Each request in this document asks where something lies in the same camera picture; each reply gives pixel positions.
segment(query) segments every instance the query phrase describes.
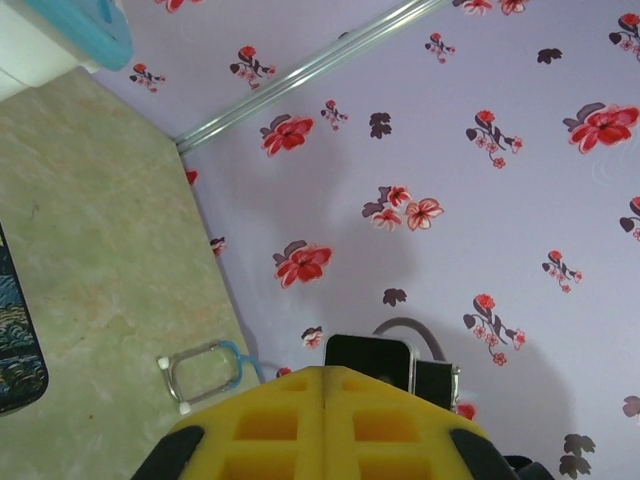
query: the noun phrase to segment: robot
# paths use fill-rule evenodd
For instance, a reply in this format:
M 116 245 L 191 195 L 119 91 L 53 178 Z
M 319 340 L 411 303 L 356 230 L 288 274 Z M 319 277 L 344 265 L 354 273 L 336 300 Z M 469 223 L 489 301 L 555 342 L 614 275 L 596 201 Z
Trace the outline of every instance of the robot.
M 342 366 L 280 377 L 178 424 L 132 480 L 553 480 L 476 423 Z

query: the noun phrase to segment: red flower print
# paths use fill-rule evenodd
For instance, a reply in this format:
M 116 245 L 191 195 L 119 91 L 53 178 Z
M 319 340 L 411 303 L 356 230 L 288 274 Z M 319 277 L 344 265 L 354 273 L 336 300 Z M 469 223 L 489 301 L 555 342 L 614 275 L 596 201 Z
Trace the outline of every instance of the red flower print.
M 500 0 L 502 4 L 502 13 L 509 15 L 511 13 L 524 12 L 524 4 L 529 0 Z
M 247 81 L 251 90 L 260 88 L 258 78 L 263 78 L 266 75 L 267 78 L 271 78 L 276 73 L 276 67 L 270 65 L 265 67 L 261 65 L 258 59 L 255 59 L 256 49 L 251 45 L 246 45 L 238 50 L 239 62 L 229 65 L 231 73 Z
M 322 115 L 324 118 L 329 120 L 332 130 L 334 132 L 337 132 L 338 130 L 340 130 L 340 126 L 338 125 L 338 123 L 346 122 L 349 119 L 349 117 L 338 111 L 338 109 L 336 108 L 335 100 L 327 100 L 324 106 L 326 108 L 323 108 L 322 110 L 320 110 L 320 115 Z
M 462 8 L 464 8 L 466 15 L 472 15 L 474 13 L 484 15 L 487 13 L 487 10 L 493 8 L 493 5 L 488 0 L 467 0 L 462 4 Z
M 523 142 L 518 136 L 506 136 L 493 124 L 495 119 L 496 116 L 490 110 L 480 110 L 474 118 L 476 126 L 467 128 L 465 135 L 470 142 L 475 141 L 478 147 L 486 149 L 495 168 L 502 169 L 507 162 L 503 157 L 494 157 L 494 154 L 499 150 L 506 151 L 506 146 L 510 146 L 511 151 L 516 154 L 522 148 Z
M 498 366 L 503 366 L 504 364 L 507 363 L 507 356 L 502 353 L 494 353 L 493 354 L 493 363 L 497 364 Z
M 227 244 L 224 240 L 224 237 L 220 237 L 220 238 L 214 238 L 213 240 L 211 240 L 209 242 L 209 245 L 211 245 L 211 250 L 213 250 L 213 254 L 216 257 L 219 257 L 220 254 L 222 253 L 222 251 L 227 248 Z
M 198 178 L 198 171 L 187 170 L 185 171 L 185 173 L 187 174 L 187 180 L 189 181 L 189 185 L 193 185 L 196 181 L 196 178 Z
M 178 8 L 184 3 L 185 0 L 156 0 L 156 3 L 164 3 L 167 2 L 167 11 L 169 13 L 175 13 L 178 11 Z M 191 3 L 202 3 L 204 0 L 191 0 Z
M 490 112 L 489 110 L 481 110 L 477 113 L 476 116 L 484 123 L 491 123 L 496 119 L 496 116 L 493 114 L 493 112 Z
M 456 405 L 456 413 L 467 420 L 473 420 L 476 416 L 477 410 L 476 407 L 470 403 L 458 403 L 458 405 Z
M 407 225 L 412 232 L 418 228 L 431 227 L 431 220 L 444 213 L 440 203 L 433 198 L 425 198 L 420 203 L 410 202 L 405 211 Z
M 515 348 L 516 350 L 520 350 L 522 348 L 522 345 L 524 345 L 525 343 L 527 343 L 527 337 L 525 336 L 524 332 L 520 329 L 516 330 L 516 334 L 513 337 L 513 348 Z
M 291 369 L 287 367 L 279 368 L 276 372 L 276 378 L 284 377 L 285 375 L 289 375 L 291 373 Z
M 599 143 L 608 147 L 631 138 L 631 128 L 638 124 L 640 108 L 609 105 L 586 118 L 573 129 L 569 143 L 577 144 L 580 153 L 589 153 Z
M 306 136 L 313 127 L 312 118 L 293 118 L 280 123 L 274 131 L 266 136 L 262 148 L 272 157 L 284 148 L 291 151 L 306 142 Z
M 314 350 L 320 346 L 323 338 L 322 327 L 307 328 L 302 334 L 302 344 L 306 348 Z
M 493 159 L 493 166 L 498 168 L 498 169 L 504 168 L 506 164 L 507 164 L 507 162 L 505 162 L 504 158 L 502 158 L 502 157 L 498 157 L 498 158 L 494 158 Z
M 495 347 L 499 343 L 498 336 L 493 333 L 487 333 L 484 341 L 487 342 L 490 347 Z
M 563 260 L 564 257 L 562 253 L 558 250 L 551 250 L 547 254 L 547 257 L 549 261 L 542 264 L 542 269 L 547 272 L 551 278 L 558 281 L 558 285 L 563 292 L 569 293 L 571 291 L 571 287 L 569 287 L 569 285 L 565 285 L 565 283 L 572 279 L 576 284 L 580 283 L 582 280 L 582 272 L 570 269 Z
M 640 25 L 640 16 L 635 13 L 627 13 L 620 17 L 620 21 L 630 27 L 637 27 Z
M 476 328 L 473 329 L 473 333 L 476 335 L 476 337 L 478 338 L 484 338 L 484 336 L 487 333 L 487 329 L 484 328 L 482 325 L 478 325 Z
M 280 263 L 275 277 L 280 279 L 282 288 L 289 288 L 296 280 L 309 283 L 322 278 L 323 268 L 329 264 L 332 254 L 329 247 L 316 245 L 301 247 L 294 251 L 290 258 Z
M 387 227 L 390 232 L 396 226 L 402 225 L 402 218 L 393 209 L 385 208 L 382 212 L 376 213 L 371 217 L 377 228 Z
M 409 194 L 409 189 L 407 187 L 391 187 L 391 191 L 387 198 L 394 207 L 399 207 L 404 202 L 411 201 L 411 195 Z
M 522 148 L 522 139 L 520 137 L 513 137 L 513 142 L 511 142 L 511 151 L 515 154 Z
M 486 308 L 487 310 L 491 310 L 496 306 L 496 302 L 493 300 L 493 298 L 491 298 L 491 296 L 487 295 L 486 293 L 481 293 L 480 295 L 476 296 L 475 300 L 476 302 L 478 302 L 478 305 L 480 305 L 482 308 Z
M 256 54 L 256 49 L 253 48 L 251 45 L 247 45 L 246 47 L 242 47 L 240 49 L 240 53 L 247 58 L 251 58 Z
M 129 80 L 147 87 L 151 93 L 156 93 L 158 88 L 154 85 L 160 85 L 165 82 L 164 75 L 153 75 L 144 63 L 136 63 L 133 66 L 133 74 L 129 75 Z
M 503 352 L 496 352 L 496 347 L 500 344 L 509 345 L 510 340 L 514 349 L 520 350 L 526 339 L 522 330 L 512 330 L 506 325 L 505 321 L 493 311 L 495 306 L 493 298 L 486 293 L 476 295 L 473 299 L 475 313 L 464 314 L 462 321 L 477 338 L 484 338 L 489 355 L 495 363 L 502 366 L 507 362 L 507 357 Z

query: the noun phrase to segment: beige marble wall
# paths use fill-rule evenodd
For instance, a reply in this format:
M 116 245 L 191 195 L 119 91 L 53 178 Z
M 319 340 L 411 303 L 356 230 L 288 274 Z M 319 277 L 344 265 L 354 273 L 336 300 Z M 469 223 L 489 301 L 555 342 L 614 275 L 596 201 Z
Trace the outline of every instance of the beige marble wall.
M 23 92 L 0 103 L 0 221 L 50 374 L 0 418 L 0 478 L 130 477 L 180 418 L 156 356 L 245 348 L 172 142 L 81 72 Z

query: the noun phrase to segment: dark leaf print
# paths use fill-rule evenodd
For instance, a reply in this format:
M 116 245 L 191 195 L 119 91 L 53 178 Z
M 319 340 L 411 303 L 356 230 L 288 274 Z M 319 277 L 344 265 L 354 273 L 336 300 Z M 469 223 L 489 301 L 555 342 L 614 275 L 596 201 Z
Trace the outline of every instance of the dark leaf print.
M 391 125 L 380 125 L 371 129 L 371 138 L 382 138 L 383 135 L 391 135 Z
M 572 132 L 576 127 L 582 125 L 589 115 L 597 112 L 598 110 L 602 110 L 605 107 L 606 105 L 604 103 L 589 103 L 578 111 L 576 115 L 577 119 L 565 118 L 562 123 L 569 127 L 569 132 Z
M 279 267 L 280 264 L 287 260 L 284 255 L 281 255 L 280 253 L 274 253 L 273 259 L 276 261 L 276 267 Z
M 383 135 L 391 134 L 391 116 L 388 113 L 374 113 L 371 115 L 369 125 L 371 126 L 371 138 L 382 138 Z
M 273 121 L 269 124 L 269 127 L 271 128 L 271 130 L 275 130 L 278 125 L 280 125 L 282 122 L 286 122 L 290 118 L 291 118 L 291 115 L 287 115 L 287 114 L 280 115 L 273 119 Z
M 379 213 L 384 210 L 384 205 L 379 203 L 368 202 L 364 204 L 364 208 L 362 209 L 362 216 L 364 218 L 368 218 L 375 213 Z
M 462 317 L 462 320 L 469 330 L 471 330 L 476 325 L 476 319 L 473 317 L 473 315 L 469 315 L 468 313 Z
M 484 128 L 484 129 L 489 129 L 489 125 L 488 123 L 483 122 L 482 120 L 480 120 L 480 117 L 478 117 L 477 115 L 475 116 L 474 120 L 476 121 L 476 123 L 478 124 L 478 126 L 480 128 Z
M 609 40 L 611 40 L 611 43 L 613 43 L 614 45 L 617 45 L 622 40 L 622 35 L 617 32 L 612 32 L 609 34 Z
M 389 197 L 389 192 L 391 192 L 391 187 L 378 187 L 378 191 L 380 192 L 378 203 L 386 202 L 387 197 Z
M 635 395 L 625 398 L 622 411 L 629 418 L 640 415 L 640 398 Z
M 636 203 L 634 200 L 632 200 L 631 203 L 629 203 L 629 207 L 631 208 L 631 211 L 633 213 L 640 216 L 640 202 Z
M 396 302 L 405 302 L 406 300 L 407 294 L 401 288 L 387 288 L 382 297 L 382 303 L 392 307 L 396 306 Z
M 500 330 L 502 330 L 502 320 L 497 315 L 493 316 L 493 332 L 500 338 Z
M 618 25 L 620 25 L 620 28 L 622 28 L 623 30 L 626 30 L 627 32 L 634 33 L 634 34 L 638 33 L 638 27 L 632 27 L 631 25 L 627 25 L 622 21 L 622 18 L 618 19 Z
M 538 63 L 546 63 L 549 65 L 552 60 L 562 58 L 562 52 L 557 48 L 545 48 L 538 52 Z
M 376 123 L 389 123 L 391 121 L 391 115 L 388 113 L 374 113 L 371 115 L 369 125 L 373 126 Z
M 589 115 L 591 115 L 593 112 L 597 112 L 598 110 L 602 110 L 604 107 L 606 107 L 604 103 L 589 103 L 588 105 L 585 105 L 580 110 L 578 110 L 578 114 L 576 115 L 576 117 L 578 118 L 578 121 L 580 123 L 583 123 Z
M 565 453 L 573 453 L 575 456 L 579 457 L 582 455 L 582 452 L 594 452 L 595 448 L 596 444 L 593 443 L 593 440 L 586 435 L 570 433 L 564 437 Z
M 285 258 L 289 258 L 293 252 L 295 252 L 299 248 L 306 247 L 306 246 L 307 246 L 307 242 L 305 242 L 304 240 L 297 240 L 295 242 L 291 242 L 289 245 L 287 245 L 287 248 L 284 249 Z
M 625 232 L 629 233 L 631 230 L 633 230 L 634 227 L 633 220 L 627 217 L 622 217 L 620 219 L 620 226 L 624 229 Z
M 578 474 L 590 475 L 591 465 L 586 458 L 574 457 L 573 455 L 565 455 L 560 458 L 560 475 L 569 475 L 576 480 Z

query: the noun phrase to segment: patterned fabric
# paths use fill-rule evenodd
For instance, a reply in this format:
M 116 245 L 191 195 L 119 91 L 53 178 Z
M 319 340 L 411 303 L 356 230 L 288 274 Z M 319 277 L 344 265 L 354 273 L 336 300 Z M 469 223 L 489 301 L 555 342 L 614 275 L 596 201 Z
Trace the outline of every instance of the patterned fabric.
M 185 158 L 248 340 L 425 319 L 502 452 L 635 478 L 640 4 L 452 3 Z
M 37 400 L 47 370 L 0 227 L 0 413 Z

